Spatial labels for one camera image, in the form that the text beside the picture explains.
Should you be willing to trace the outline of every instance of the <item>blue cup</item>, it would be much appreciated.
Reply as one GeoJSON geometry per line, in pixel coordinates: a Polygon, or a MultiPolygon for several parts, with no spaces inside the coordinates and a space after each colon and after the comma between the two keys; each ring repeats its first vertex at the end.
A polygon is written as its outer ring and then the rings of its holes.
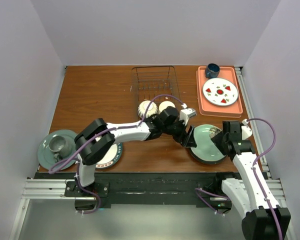
{"type": "Polygon", "coordinates": [[[205,69],[205,77],[207,79],[213,79],[218,77],[220,73],[220,67],[217,64],[210,63],[208,66],[206,66],[205,69]]]}

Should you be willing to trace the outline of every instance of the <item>white wall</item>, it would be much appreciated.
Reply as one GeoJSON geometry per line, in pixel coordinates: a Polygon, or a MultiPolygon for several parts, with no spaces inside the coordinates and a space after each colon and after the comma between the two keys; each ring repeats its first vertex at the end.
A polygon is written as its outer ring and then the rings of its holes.
{"type": "MultiPolygon", "coordinates": [[[[282,0],[243,67],[255,116],[268,119],[277,143],[267,160],[281,178],[300,239],[300,0],[282,0]]],[[[263,147],[272,135],[259,125],[263,147]]]]}
{"type": "Polygon", "coordinates": [[[280,0],[32,0],[64,65],[243,66],[280,0]]]}
{"type": "Polygon", "coordinates": [[[29,0],[0,0],[0,240],[8,239],[47,135],[62,64],[29,0]]]}

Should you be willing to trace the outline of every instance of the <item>wooden table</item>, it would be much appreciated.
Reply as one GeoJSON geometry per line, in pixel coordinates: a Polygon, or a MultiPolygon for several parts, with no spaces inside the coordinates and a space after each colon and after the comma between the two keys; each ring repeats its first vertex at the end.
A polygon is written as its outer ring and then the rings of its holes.
{"type": "MultiPolygon", "coordinates": [[[[103,118],[110,123],[136,121],[131,70],[134,66],[69,66],[66,70],[59,100],[54,113],[50,132],[70,129],[81,132],[94,119],[103,118]]],[[[248,118],[243,104],[241,118],[204,116],[199,113],[196,71],[199,66],[176,66],[176,75],[181,100],[196,109],[197,116],[190,124],[211,124],[222,127],[223,120],[248,118]]],[[[40,172],[47,172],[43,167],[40,172]]],[[[64,170],[75,172],[75,166],[64,170]]],[[[146,142],[125,142],[123,154],[113,167],[103,172],[237,172],[227,157],[217,165],[206,165],[196,161],[189,150],[181,147],[169,137],[146,142]]]]}

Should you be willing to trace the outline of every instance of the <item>white plate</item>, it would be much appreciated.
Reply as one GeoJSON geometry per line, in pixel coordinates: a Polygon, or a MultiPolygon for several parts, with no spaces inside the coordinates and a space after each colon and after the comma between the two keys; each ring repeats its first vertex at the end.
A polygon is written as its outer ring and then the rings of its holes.
{"type": "Polygon", "coordinates": [[[238,89],[232,82],[218,77],[206,81],[202,92],[210,103],[222,107],[234,104],[239,96],[238,89]]]}

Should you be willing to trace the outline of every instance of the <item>orange tray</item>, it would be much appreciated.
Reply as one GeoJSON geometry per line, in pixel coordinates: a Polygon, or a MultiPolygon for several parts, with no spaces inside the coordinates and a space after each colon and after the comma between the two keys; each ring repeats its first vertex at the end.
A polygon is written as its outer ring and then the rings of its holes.
{"type": "MultiPolygon", "coordinates": [[[[217,106],[210,103],[203,94],[203,86],[208,80],[206,78],[206,66],[200,66],[196,71],[196,88],[198,92],[199,111],[202,115],[216,117],[240,118],[243,113],[240,94],[238,100],[230,106],[217,106]]],[[[232,82],[239,91],[236,71],[231,66],[221,66],[218,78],[226,79],[232,82]]]]}

